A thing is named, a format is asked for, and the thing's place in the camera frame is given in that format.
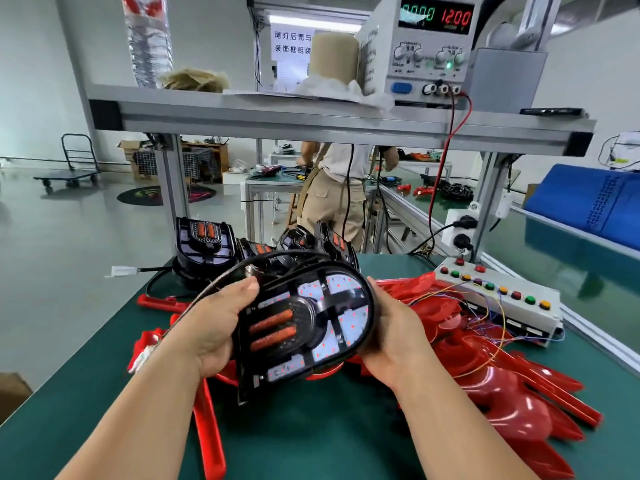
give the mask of person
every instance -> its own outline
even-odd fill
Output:
[[[360,354],[395,393],[427,478],[537,480],[440,364],[414,311],[369,281],[381,317],[376,339]],[[124,387],[57,480],[178,478],[198,384],[229,361],[237,315],[258,290],[251,277],[199,301]]]
[[[364,180],[369,172],[369,155],[373,148],[366,144],[321,145],[315,141],[302,143],[302,156],[297,161],[298,165],[311,166],[316,154],[318,158],[316,170],[307,177],[305,187],[300,193],[298,224],[313,232],[316,222],[326,221],[331,229],[350,242],[356,251],[360,250],[364,227],[364,201],[367,199]],[[385,169],[393,170],[400,160],[396,147],[379,148],[385,161]],[[349,192],[346,190],[347,176],[350,183]]]

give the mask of plastic bottle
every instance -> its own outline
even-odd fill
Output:
[[[122,0],[133,74],[140,88],[159,88],[173,69],[166,0]]]

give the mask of metal shelf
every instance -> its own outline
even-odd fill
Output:
[[[119,86],[93,86],[88,95],[97,129],[147,133],[441,148],[451,118],[448,109],[380,112],[349,102],[269,95]],[[457,111],[456,121],[464,114]],[[474,112],[450,149],[561,156],[572,133],[590,133],[594,126],[585,118]]]

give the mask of white shirt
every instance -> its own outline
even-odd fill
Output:
[[[351,170],[349,170],[351,145],[348,143],[332,143],[318,166],[323,168],[329,177],[340,183],[344,182],[347,171],[349,171],[349,178],[359,178],[363,180],[371,165],[369,163],[369,155],[372,151],[372,145],[354,144],[353,161],[351,162]]]

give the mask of brown paper roll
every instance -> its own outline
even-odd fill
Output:
[[[352,34],[322,32],[311,40],[309,74],[349,83],[358,71],[359,42]]]

